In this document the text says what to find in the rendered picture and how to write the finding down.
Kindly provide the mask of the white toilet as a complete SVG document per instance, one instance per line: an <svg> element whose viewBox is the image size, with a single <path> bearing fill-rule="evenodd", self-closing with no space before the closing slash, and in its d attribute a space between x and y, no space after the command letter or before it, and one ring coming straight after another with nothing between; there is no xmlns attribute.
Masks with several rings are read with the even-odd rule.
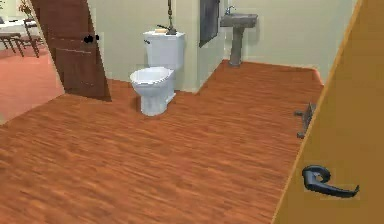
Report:
<svg viewBox="0 0 384 224"><path fill-rule="evenodd" d="M184 66L185 34L143 33L148 66L130 74L144 115L164 113L175 97L176 73Z"/></svg>

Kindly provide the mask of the dark toilet plunger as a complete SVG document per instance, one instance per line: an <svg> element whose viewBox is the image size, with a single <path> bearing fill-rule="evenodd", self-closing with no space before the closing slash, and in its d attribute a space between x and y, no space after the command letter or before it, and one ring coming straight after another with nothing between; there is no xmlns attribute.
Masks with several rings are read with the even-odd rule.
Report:
<svg viewBox="0 0 384 224"><path fill-rule="evenodd" d="M168 26L163 26L158 24L158 27L166 29L166 34L167 35L176 35L177 30L173 26L173 17L172 17L172 0L167 0L168 3L168 20L169 20L169 25Z"/></svg>

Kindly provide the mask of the dark grey hanging towel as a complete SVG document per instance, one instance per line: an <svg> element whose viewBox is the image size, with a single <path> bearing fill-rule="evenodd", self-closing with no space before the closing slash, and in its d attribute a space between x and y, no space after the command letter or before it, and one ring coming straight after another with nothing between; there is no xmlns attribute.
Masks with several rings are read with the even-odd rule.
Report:
<svg viewBox="0 0 384 224"><path fill-rule="evenodd" d="M217 36L220 0L200 0L200 41L203 47Z"/></svg>

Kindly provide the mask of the dark brown room door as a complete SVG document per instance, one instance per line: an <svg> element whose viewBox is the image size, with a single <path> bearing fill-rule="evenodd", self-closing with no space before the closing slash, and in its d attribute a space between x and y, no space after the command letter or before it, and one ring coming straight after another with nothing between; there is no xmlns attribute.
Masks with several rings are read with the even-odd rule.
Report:
<svg viewBox="0 0 384 224"><path fill-rule="evenodd" d="M111 96L87 0L30 0L64 91L110 101Z"/></svg>

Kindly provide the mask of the light brown room door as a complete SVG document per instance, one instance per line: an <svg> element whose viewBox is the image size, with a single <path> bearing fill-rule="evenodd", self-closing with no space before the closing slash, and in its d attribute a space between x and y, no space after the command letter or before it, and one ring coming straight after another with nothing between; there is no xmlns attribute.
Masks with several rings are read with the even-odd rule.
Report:
<svg viewBox="0 0 384 224"><path fill-rule="evenodd" d="M339 198L307 190L326 167ZM358 0L271 224L384 224L384 0Z"/></svg>

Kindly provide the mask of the dark wooden chair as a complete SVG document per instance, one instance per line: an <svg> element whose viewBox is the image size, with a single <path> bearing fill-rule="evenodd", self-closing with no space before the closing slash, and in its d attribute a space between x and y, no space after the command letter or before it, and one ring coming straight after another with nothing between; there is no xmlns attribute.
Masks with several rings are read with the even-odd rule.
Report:
<svg viewBox="0 0 384 224"><path fill-rule="evenodd" d="M31 46L35 56L39 57L38 45L42 43L42 38L39 35L32 34L30 31L31 28L37 28L38 25L34 19L24 19L23 23L26 34L24 36L19 34L18 36L14 37L13 40L16 43L21 56L24 56L23 50L27 46Z"/></svg>

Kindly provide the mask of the green house plant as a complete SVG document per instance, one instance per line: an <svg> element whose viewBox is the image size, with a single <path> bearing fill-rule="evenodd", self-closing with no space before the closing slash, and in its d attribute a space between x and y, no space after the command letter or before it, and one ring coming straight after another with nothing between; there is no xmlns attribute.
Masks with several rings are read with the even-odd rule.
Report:
<svg viewBox="0 0 384 224"><path fill-rule="evenodd" d="M33 15L32 15L32 10L31 8L29 7L29 4L27 3L27 0L20 0L20 4L18 6L18 10L20 12L23 12L26 14L26 16L29 18L29 19L32 19L33 18Z"/></svg>

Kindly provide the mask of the white dining table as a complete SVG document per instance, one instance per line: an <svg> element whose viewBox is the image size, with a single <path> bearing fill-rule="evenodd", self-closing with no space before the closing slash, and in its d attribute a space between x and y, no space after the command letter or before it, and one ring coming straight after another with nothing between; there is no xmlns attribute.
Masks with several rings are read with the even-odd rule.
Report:
<svg viewBox="0 0 384 224"><path fill-rule="evenodd" d="M28 25L36 25L35 21L28 22ZM39 29L38 27L32 27L28 29L31 34L38 34ZM0 24L0 33L21 33L25 34L26 33L26 28L24 24L24 20L17 20L14 22L10 21L5 21L4 24Z"/></svg>

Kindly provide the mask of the grey pedestal sink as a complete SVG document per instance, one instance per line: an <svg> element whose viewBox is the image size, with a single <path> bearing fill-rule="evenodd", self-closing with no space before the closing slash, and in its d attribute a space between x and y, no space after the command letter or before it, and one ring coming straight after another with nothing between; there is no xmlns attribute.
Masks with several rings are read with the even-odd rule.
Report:
<svg viewBox="0 0 384 224"><path fill-rule="evenodd" d="M241 64L244 31L246 28L255 28L257 19L257 14L241 13L232 13L221 17L220 26L232 29L232 46L229 59L231 66L237 67Z"/></svg>

